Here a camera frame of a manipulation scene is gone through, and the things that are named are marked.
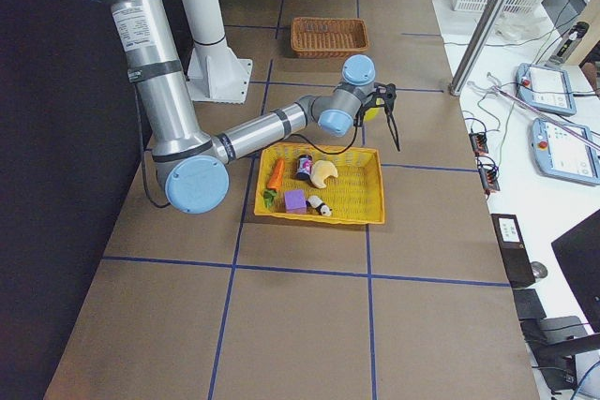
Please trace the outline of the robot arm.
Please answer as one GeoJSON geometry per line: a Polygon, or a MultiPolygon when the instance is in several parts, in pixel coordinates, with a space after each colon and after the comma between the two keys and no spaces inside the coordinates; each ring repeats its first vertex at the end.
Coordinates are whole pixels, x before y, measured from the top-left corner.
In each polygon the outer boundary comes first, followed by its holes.
{"type": "Polygon", "coordinates": [[[391,112],[396,89],[375,80],[365,55],[350,57],[329,96],[303,96],[291,105],[217,135],[198,123],[197,101],[246,98],[252,64],[229,47],[218,0],[182,0],[193,38],[183,67],[163,0],[97,0],[110,7],[126,58],[136,107],[155,136],[152,157],[168,203],[186,214],[217,207],[229,189],[229,163],[298,135],[310,124],[341,137],[358,128],[368,109],[391,112]]]}

